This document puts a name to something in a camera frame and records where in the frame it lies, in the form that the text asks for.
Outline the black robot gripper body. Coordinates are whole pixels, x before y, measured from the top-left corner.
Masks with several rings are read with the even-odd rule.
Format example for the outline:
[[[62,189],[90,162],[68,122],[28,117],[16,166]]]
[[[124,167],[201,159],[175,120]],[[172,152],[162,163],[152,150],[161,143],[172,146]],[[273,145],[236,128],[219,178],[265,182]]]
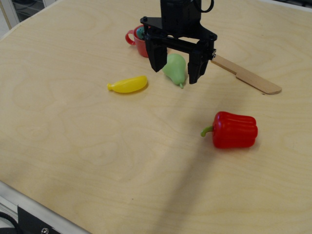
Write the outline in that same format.
[[[196,39],[208,43],[209,58],[215,55],[214,42],[217,35],[201,25],[201,15],[212,11],[215,2],[210,1],[207,9],[200,0],[161,0],[160,17],[141,18],[144,26],[144,40],[147,37],[161,39],[164,46],[190,54],[181,38]]]

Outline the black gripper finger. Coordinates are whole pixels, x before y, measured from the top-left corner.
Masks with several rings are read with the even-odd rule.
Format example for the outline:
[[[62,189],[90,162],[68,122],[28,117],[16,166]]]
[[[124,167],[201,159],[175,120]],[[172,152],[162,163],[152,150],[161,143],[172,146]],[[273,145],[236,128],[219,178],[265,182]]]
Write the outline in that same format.
[[[208,58],[208,43],[199,41],[189,54],[188,74],[190,84],[197,83],[197,80],[205,73]]]
[[[158,72],[167,63],[167,47],[163,45],[161,39],[152,37],[147,37],[145,43],[150,65],[155,72]]]

